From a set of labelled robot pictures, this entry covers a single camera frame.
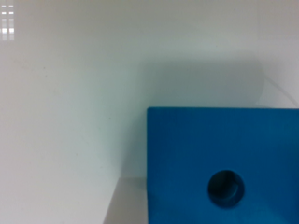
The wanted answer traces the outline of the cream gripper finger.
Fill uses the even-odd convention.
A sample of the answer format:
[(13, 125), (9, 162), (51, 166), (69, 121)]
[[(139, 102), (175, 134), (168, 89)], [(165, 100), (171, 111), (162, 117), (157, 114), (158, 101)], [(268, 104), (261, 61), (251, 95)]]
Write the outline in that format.
[(146, 178), (118, 180), (103, 224), (149, 224)]

